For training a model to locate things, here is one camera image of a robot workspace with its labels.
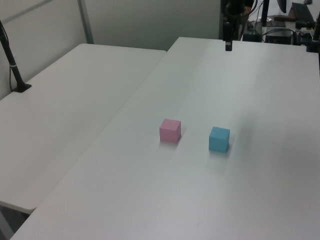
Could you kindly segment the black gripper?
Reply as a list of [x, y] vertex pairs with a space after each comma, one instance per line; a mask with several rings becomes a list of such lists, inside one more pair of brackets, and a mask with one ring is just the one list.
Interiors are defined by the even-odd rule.
[[225, 50], [231, 52], [233, 50], [233, 24], [231, 22], [223, 23], [223, 40], [225, 41]]

